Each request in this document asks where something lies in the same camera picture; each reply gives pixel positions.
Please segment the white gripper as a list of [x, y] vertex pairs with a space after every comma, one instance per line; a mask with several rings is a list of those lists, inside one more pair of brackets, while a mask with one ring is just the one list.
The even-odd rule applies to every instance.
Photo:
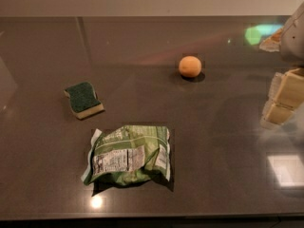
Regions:
[[[304, 2], [286, 21], [280, 37], [280, 54], [286, 62], [304, 65]], [[275, 129], [285, 124], [304, 102], [304, 68], [276, 73], [262, 110], [260, 125]]]

